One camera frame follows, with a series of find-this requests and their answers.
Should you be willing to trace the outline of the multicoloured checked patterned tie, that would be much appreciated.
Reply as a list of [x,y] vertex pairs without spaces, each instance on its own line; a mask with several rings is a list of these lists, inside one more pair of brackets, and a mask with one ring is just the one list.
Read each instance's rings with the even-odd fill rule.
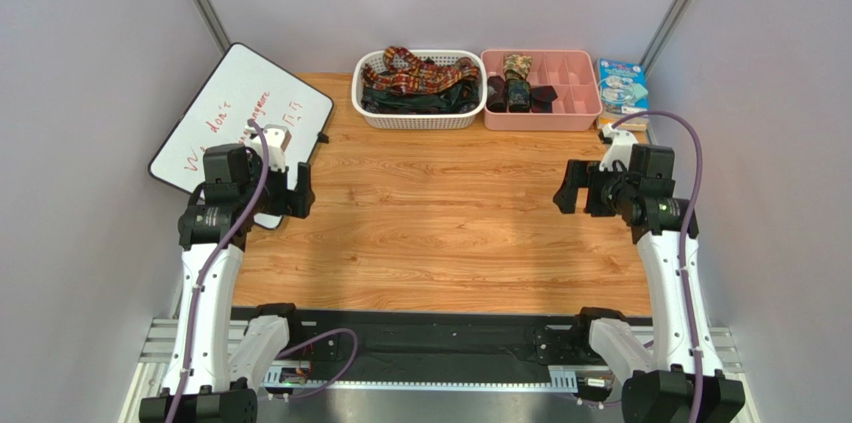
[[359,70],[365,88],[399,96],[432,95],[458,83],[476,82],[481,71],[471,57],[416,54],[399,46],[384,49]]

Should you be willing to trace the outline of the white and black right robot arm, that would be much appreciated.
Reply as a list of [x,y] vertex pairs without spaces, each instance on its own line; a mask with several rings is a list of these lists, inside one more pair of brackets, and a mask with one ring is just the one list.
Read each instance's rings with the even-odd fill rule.
[[653,343],[645,347],[629,324],[597,317],[588,344],[621,385],[627,422],[732,422],[746,403],[741,382],[723,369],[702,312],[695,275],[698,227],[689,202],[674,195],[672,149],[632,144],[612,148],[605,161],[572,159],[553,201],[563,214],[576,210],[620,217],[631,230],[651,296]]

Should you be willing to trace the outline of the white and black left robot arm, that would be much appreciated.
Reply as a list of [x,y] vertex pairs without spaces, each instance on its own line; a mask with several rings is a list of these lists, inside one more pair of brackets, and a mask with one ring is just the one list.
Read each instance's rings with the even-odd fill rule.
[[224,144],[205,151],[203,180],[178,220],[183,301],[171,359],[158,395],[142,400],[142,422],[255,422],[261,384],[287,345],[291,304],[258,308],[228,349],[233,293],[257,214],[305,219],[315,200],[311,166],[296,185],[279,148]]

